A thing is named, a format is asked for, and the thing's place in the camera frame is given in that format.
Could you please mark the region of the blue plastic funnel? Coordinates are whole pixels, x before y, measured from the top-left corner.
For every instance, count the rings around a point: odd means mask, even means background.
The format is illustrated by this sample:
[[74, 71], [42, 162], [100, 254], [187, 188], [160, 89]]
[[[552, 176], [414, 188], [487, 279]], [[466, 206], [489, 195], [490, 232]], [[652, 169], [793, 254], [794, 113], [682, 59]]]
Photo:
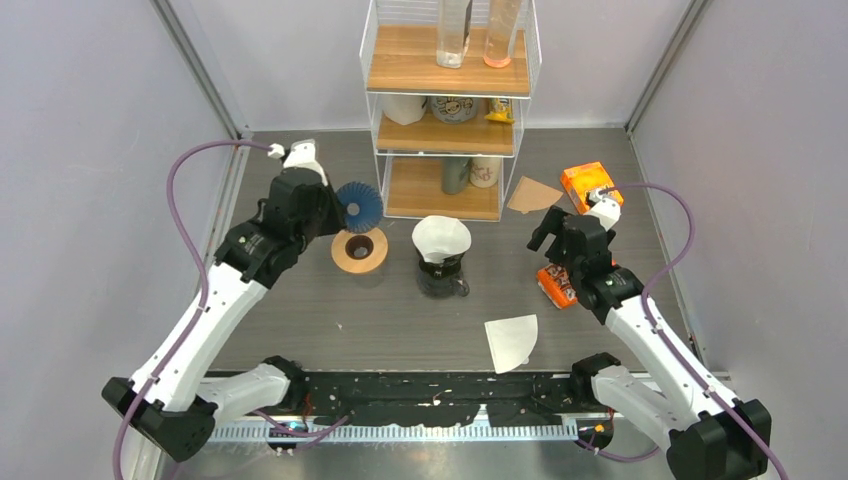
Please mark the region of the blue plastic funnel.
[[341, 186], [336, 196], [343, 207], [348, 232], [364, 234], [379, 225], [383, 216], [383, 202], [376, 188], [352, 181]]

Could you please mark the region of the brown tape roll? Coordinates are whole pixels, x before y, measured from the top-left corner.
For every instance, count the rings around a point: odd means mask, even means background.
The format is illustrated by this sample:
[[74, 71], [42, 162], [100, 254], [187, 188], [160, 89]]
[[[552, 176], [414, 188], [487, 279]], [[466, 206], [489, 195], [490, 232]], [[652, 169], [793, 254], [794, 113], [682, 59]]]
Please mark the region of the brown tape roll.
[[338, 233], [331, 244], [331, 256], [342, 271], [366, 275], [377, 271], [388, 256], [389, 243], [378, 227], [366, 233]]

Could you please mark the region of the dark green coffee dripper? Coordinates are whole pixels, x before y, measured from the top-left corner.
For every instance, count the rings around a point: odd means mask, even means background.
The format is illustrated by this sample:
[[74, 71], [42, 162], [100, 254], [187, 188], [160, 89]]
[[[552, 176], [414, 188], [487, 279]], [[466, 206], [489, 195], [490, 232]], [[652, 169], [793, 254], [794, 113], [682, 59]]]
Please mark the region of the dark green coffee dripper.
[[434, 279], [442, 279], [458, 275], [462, 271], [463, 255], [449, 256], [440, 263], [427, 262], [423, 257], [419, 259], [419, 270]]

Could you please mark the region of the white paper coffee filter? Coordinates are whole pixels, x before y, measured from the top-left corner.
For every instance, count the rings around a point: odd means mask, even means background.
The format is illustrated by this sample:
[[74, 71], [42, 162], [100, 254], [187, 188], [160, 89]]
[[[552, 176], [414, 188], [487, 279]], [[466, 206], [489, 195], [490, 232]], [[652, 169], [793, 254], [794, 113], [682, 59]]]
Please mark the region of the white paper coffee filter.
[[472, 245], [469, 229], [459, 219], [430, 215], [413, 228], [411, 239], [424, 262], [442, 264], [449, 257], [464, 254]]

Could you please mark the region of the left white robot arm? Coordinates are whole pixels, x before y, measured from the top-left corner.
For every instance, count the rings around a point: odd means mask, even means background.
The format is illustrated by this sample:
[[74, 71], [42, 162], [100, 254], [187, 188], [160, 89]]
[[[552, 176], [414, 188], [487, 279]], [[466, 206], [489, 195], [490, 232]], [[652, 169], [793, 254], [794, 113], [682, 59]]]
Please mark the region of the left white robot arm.
[[344, 208], [326, 175], [283, 169], [256, 214], [227, 232], [196, 306], [131, 377], [110, 378], [102, 398], [176, 462], [196, 455], [216, 425], [252, 410], [273, 405], [284, 414], [298, 412], [307, 389], [279, 357], [221, 387], [200, 383], [235, 327], [311, 241], [344, 226]]

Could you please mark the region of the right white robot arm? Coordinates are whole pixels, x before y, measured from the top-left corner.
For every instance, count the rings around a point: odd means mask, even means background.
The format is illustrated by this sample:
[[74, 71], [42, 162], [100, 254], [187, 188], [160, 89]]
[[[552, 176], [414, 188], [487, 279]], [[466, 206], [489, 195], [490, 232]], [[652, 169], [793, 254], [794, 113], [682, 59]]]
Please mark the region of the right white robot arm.
[[742, 401], [673, 332], [636, 275], [609, 250], [617, 208], [601, 216], [548, 209], [528, 249], [565, 270], [578, 303], [617, 336], [655, 382], [642, 381], [607, 352], [572, 366], [571, 397], [584, 410], [623, 414], [663, 453], [677, 479], [754, 479], [767, 472], [772, 418]]

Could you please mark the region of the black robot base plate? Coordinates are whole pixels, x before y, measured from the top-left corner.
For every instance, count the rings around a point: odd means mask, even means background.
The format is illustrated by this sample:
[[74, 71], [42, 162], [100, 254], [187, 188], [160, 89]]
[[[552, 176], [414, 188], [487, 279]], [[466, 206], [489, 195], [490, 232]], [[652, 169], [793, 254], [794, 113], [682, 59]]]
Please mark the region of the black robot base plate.
[[549, 428], [569, 418], [578, 439], [607, 447], [616, 420], [606, 407], [577, 392], [569, 375], [519, 371], [307, 372], [278, 404], [260, 413], [293, 416], [330, 426], [469, 427], [484, 415], [490, 428]]

